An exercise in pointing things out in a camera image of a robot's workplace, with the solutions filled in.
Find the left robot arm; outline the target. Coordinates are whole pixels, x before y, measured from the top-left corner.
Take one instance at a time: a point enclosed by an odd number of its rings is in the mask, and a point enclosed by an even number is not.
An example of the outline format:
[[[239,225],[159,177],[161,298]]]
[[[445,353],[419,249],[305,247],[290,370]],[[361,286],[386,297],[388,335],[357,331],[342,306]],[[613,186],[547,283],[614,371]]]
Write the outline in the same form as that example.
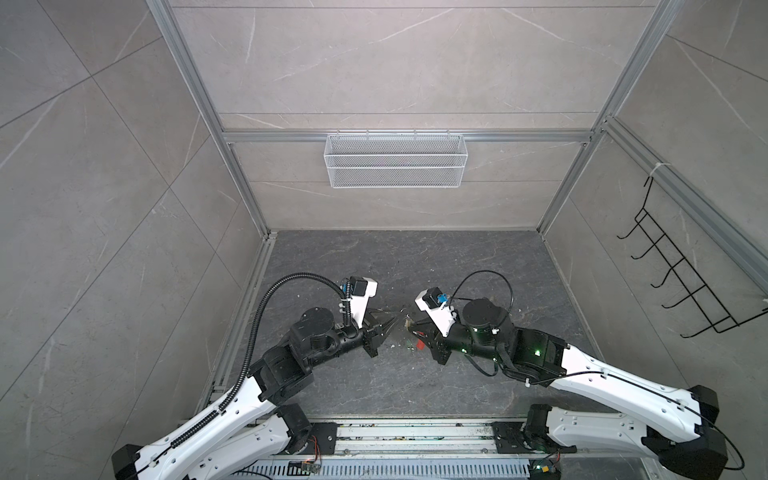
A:
[[[253,462],[296,453],[312,425],[290,398],[313,380],[314,367],[356,348],[374,357],[396,319],[368,311],[338,326],[325,308],[304,312],[281,341],[248,366],[242,384],[181,427],[146,446],[127,444],[112,456],[117,479],[222,479]]]

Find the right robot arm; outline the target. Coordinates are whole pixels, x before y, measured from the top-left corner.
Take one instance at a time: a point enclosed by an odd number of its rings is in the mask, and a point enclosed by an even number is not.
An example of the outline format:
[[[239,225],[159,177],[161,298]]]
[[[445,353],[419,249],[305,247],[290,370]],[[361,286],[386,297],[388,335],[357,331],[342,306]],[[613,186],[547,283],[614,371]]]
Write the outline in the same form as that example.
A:
[[[665,386],[615,368],[559,337],[515,326],[509,312],[487,298],[456,311],[432,289],[416,304],[426,316],[407,320],[406,328],[439,364],[452,353],[487,359],[498,373],[527,386],[609,407],[598,413],[532,405],[519,433],[528,449],[550,457],[579,450],[637,453],[688,479],[717,479],[725,470],[726,438],[715,425],[719,403],[713,390]]]

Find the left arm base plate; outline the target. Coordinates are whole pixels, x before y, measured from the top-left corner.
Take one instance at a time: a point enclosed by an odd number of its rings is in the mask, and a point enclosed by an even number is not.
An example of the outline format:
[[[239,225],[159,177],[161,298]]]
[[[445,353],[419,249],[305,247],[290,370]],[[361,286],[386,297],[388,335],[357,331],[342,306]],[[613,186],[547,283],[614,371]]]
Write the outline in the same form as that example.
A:
[[[291,440],[285,453],[312,457],[333,455],[338,440],[338,429],[338,423],[314,423],[306,435]]]

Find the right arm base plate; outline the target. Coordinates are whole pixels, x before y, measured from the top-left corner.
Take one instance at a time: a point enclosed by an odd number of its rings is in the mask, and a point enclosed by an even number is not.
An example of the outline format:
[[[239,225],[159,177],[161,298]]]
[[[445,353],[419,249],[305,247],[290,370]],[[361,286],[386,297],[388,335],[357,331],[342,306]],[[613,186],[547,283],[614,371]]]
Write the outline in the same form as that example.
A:
[[[523,422],[492,422],[491,429],[499,454],[577,452],[576,446],[568,446],[551,438],[546,426],[528,426]]]

